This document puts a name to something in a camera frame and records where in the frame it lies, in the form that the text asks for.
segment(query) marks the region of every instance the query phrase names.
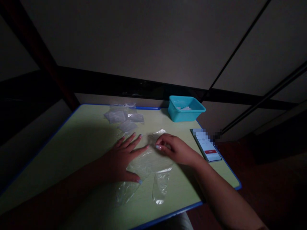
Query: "smartphone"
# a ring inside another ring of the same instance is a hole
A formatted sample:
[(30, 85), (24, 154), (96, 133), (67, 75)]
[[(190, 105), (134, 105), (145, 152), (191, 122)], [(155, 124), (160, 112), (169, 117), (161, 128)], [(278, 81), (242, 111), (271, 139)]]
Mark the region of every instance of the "smartphone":
[(214, 162), (222, 160), (222, 157), (217, 152), (203, 129), (190, 129), (190, 131), (206, 161)]

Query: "stack of plastic bags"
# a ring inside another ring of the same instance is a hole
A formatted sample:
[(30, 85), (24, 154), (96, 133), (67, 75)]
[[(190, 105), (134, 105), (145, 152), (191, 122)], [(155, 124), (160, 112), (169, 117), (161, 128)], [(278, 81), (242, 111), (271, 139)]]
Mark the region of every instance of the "stack of plastic bags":
[(132, 134), (136, 129), (135, 123), (144, 124), (143, 114), (137, 113), (135, 103), (112, 104), (110, 110), (104, 114), (110, 124), (119, 124), (118, 129), (121, 131), (119, 136)]

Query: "teal basket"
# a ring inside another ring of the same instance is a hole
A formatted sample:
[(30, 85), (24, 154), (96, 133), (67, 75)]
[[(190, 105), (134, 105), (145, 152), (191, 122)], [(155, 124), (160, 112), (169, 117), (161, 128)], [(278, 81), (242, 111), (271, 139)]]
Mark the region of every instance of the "teal basket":
[[(185, 107), (190, 107), (191, 110), (182, 110)], [(168, 112), (173, 122), (195, 121), (196, 118), (205, 111), (206, 108), (194, 97), (169, 97)]]

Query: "white wall panel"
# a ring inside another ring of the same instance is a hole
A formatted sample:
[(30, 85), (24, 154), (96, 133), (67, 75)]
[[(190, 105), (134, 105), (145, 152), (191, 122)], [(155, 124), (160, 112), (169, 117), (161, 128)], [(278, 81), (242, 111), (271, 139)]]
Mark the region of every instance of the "white wall panel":
[(37, 153), (70, 114), (71, 110), (61, 99), (0, 147), (0, 188)]
[(265, 0), (21, 2), (58, 65), (208, 89)]
[(307, 1), (271, 1), (214, 88), (263, 96), (307, 60)]
[(207, 101), (202, 102), (202, 105), (206, 108), (206, 112), (199, 115), (197, 121), (209, 135), (219, 133), (221, 129), (250, 107), (250, 105)]
[(223, 134), (220, 141), (236, 141), (284, 112), (284, 110), (256, 109), (246, 118), (228, 130), (225, 134)]
[(1, 16), (0, 34), (0, 81), (39, 69)]
[(307, 99), (307, 72), (298, 77), (295, 81), (287, 85), (271, 99), (301, 103)]

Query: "left hand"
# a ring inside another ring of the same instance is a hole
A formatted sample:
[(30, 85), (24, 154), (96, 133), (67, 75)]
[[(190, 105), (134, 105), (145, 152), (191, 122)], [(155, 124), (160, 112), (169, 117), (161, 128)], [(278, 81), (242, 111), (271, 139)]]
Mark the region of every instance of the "left hand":
[(142, 135), (139, 135), (132, 142), (135, 135), (135, 133), (132, 134), (126, 141), (124, 141), (125, 137), (122, 137), (105, 155), (88, 164), (93, 172), (92, 176), (100, 182), (132, 181), (142, 183), (137, 174), (126, 171), (128, 164), (148, 149), (148, 145), (146, 145), (134, 150), (142, 139)]

